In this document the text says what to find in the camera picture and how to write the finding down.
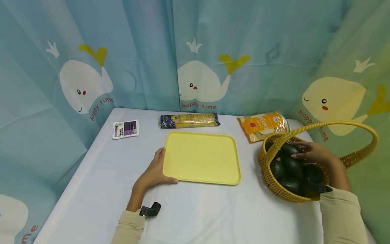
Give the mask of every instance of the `basket handle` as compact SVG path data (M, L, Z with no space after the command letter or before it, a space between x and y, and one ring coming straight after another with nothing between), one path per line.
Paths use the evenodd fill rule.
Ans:
M375 150L375 148L378 144L378 138L379 138L378 134L376 133L376 131L373 128L371 128L368 125L364 125L364 124L356 123L356 122L352 122L352 121L321 122L321 123L306 125L304 127L292 130L286 134L282 134L282 136L279 137L273 143L272 147L268 150L268 152L266 152L267 162L269 162L269 164L271 163L272 159L275 158L276 154L278 153L278 151L280 150L282 145L284 143L286 143L290 138L292 138L292 137L294 137L302 132L305 132L307 130L310 130L310 129L313 129L316 127L326 126L326 125L353 125L353 126L360 127L360 128L367 130L372 135L372 141L370 142L370 144L368 144L367 146L365 146L364 148L362 148L358 151L355 151L353 153L350 153L350 154L340 158L341 161L344 163L346 168L349 168L352 165L354 165L354 164L358 163L359 161L368 157Z

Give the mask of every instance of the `wicker basket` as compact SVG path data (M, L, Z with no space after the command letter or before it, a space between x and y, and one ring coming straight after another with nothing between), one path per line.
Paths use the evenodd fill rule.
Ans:
M329 122L323 122L323 123L316 123L316 124L311 124L311 125L307 125L307 126L298 128L298 129L290 131L289 133L286 133L286 134L270 135L270 136L266 137L266 139L264 139L263 144L261 146L261 149L259 151L259 164L261 167L261 174L263 177L263 181L266 184L266 186L268 187L268 189L270 191L272 191L278 197L280 197L286 201L289 201L289 202L303 203L303 202L308 202L308 201L318 201L319 196L314 194L314 193L308 192L305 197L302 197L302 196L295 195L295 194L287 191L286 189L284 189L284 187L282 187L276 181L276 179L273 177L269 165L284 143L286 143L286 142L292 143L292 142L296 142L296 141L302 141L300 138L295 137L299 133L302 133L302 132L307 131L309 129L313 129L315 127L320 127L320 126L325 126L325 125L336 125L336 124L357 126L357 127L360 127L360 128L367 130L372 135L372 141L369 145L367 145L366 147L364 147L358 151L355 151L351 154L348 154L348 155L340 158L341 161L344 163L346 168L349 168L349 167L355 165L356 163L358 163L359 161L363 160L364 158L368 157L375 150L375 147L378 144L378 134L376 133L376 131L367 125L364 125L361 123L355 123L355 122L351 122L351 121L329 121ZM266 150L265 150L265 144L267 142L274 142L274 144L268 150L268 152L266 152ZM327 172L327 170L322 165L320 165L318 163L314 163L314 164L319 166L324 171L324 173L325 173L325 182L324 183L329 185L329 173Z

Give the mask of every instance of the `crown graphic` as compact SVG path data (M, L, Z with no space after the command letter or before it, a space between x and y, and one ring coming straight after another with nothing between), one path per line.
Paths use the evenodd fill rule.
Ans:
M356 66L355 66L355 69L353 70L353 72L361 73L365 69L367 69L368 67L375 65L375 63L370 63L370 64L368 63L370 61L370 58L371 57L367 58L363 63L360 62L359 60L355 60Z
M186 44L190 47L192 53L198 53L198 49L202 44L196 45L196 40L192 41L192 43L186 42Z
M53 45L52 45L49 41L48 41L48 44L49 44L50 49L46 49L46 52L53 54L57 58L60 55L60 53L57 50L56 44L53 43Z

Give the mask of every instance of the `whale print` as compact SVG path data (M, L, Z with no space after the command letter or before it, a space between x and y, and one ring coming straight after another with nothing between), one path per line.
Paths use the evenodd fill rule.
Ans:
M177 70L180 100L197 99L201 102L220 100L227 92L233 71L245 64L249 58L242 56L233 62L229 55L221 55L219 60L225 64L228 74L222 84L215 72L204 63L194 60L184 64Z
M95 53L86 44L78 47L89 53L101 66L100 74L91 66L76 60L67 61L60 71L60 84L66 99L79 114L89 112L95 100L105 93L112 92L114 86L104 68L106 48L99 48Z
M313 82L302 96L303 105L320 122L352 120L362 123L369 116L390 112L390 102L385 102L386 87L379 85L377 96L367 114L355 118L366 89L364 86L336 77L324 77ZM347 135L356 127L328 125L335 135Z
M28 208L23 202L0 194L0 243L14 244L27 218Z

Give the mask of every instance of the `curtain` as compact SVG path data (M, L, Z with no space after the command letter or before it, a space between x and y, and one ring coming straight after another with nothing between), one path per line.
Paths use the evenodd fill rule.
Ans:
M389 20L388 0L2 0L0 242L34 240L115 107L370 125L349 177L386 240ZM310 133L340 156L370 140Z

